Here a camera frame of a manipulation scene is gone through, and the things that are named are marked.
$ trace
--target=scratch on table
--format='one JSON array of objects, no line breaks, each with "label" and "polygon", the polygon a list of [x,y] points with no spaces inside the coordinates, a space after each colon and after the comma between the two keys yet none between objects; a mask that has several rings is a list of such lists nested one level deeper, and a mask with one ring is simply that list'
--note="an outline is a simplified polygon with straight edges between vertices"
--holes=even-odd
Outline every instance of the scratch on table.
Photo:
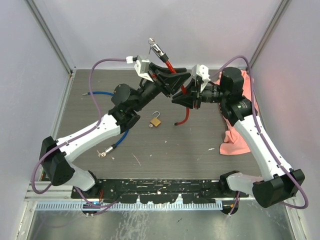
[{"label": "scratch on table", "polygon": [[140,164],[138,158],[137,158],[133,153],[131,153],[131,154],[132,154],[132,156],[134,156],[134,158],[138,161],[138,163],[139,163],[139,165],[140,165],[140,167],[141,167],[141,164]]}]

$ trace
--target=orange cloth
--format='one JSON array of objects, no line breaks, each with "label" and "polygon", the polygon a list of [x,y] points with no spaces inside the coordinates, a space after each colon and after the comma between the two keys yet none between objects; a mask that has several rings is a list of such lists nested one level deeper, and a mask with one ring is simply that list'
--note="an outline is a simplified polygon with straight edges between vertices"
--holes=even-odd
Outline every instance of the orange cloth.
[{"label": "orange cloth", "polygon": [[[246,71],[241,71],[242,76],[244,78],[243,83],[243,95],[251,101],[251,90],[250,90],[250,77]],[[220,84],[221,73],[219,75],[219,79],[215,82],[215,84]],[[255,109],[258,109],[257,101],[254,101]],[[239,155],[249,153],[250,149],[243,139],[243,137],[237,132],[237,130],[230,125],[230,122],[224,118],[226,121],[226,125],[228,130],[225,131],[225,138],[223,140],[224,143],[220,145],[220,154],[222,155]]]}]

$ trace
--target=metal hook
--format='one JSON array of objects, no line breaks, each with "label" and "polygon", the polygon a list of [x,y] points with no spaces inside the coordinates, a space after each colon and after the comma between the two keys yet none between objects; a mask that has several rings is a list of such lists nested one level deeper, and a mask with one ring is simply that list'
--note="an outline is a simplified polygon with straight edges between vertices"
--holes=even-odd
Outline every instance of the metal hook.
[{"label": "metal hook", "polygon": [[158,113],[158,116],[155,117],[157,119],[160,116],[160,112],[155,111],[154,113],[152,113],[152,115],[155,114],[155,113]]}]

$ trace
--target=table surface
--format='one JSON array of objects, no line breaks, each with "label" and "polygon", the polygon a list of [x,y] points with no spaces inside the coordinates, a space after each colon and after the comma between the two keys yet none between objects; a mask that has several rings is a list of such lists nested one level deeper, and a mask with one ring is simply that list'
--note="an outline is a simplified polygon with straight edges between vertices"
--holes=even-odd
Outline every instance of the table surface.
[{"label": "table surface", "polygon": [[[58,137],[70,135],[98,119],[98,112],[88,92],[89,70],[78,70],[61,121]],[[94,91],[113,92],[118,84],[139,87],[140,78],[134,70],[96,70]],[[113,108],[111,97],[95,95],[103,113]],[[159,111],[161,124],[150,128],[152,113]],[[80,155],[73,163],[91,170],[98,178],[148,179],[219,179],[221,174],[238,170],[259,176],[260,170],[251,153],[226,156],[220,154],[226,123],[217,104],[204,103],[199,110],[190,110],[187,123],[174,126],[184,119],[186,109],[171,103],[159,94],[142,111],[136,125],[125,140],[106,157],[98,157],[119,136],[107,139]]]}]

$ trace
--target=orange wire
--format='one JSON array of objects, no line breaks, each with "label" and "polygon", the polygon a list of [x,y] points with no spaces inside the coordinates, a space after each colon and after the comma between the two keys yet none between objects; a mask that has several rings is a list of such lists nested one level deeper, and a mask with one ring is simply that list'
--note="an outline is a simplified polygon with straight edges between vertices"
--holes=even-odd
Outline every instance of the orange wire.
[{"label": "orange wire", "polygon": [[[165,65],[168,67],[168,69],[170,70],[170,72],[172,74],[176,74],[177,73],[176,70],[174,69],[174,67],[171,65],[171,63],[169,61],[166,61]],[[181,86],[181,91],[182,91],[183,94],[187,94],[187,90],[183,85]],[[185,108],[185,118],[184,118],[184,120],[179,121],[179,122],[175,122],[174,125],[178,126],[178,125],[184,124],[186,121],[188,121],[189,115],[190,115],[190,109],[188,107],[186,107]]]}]

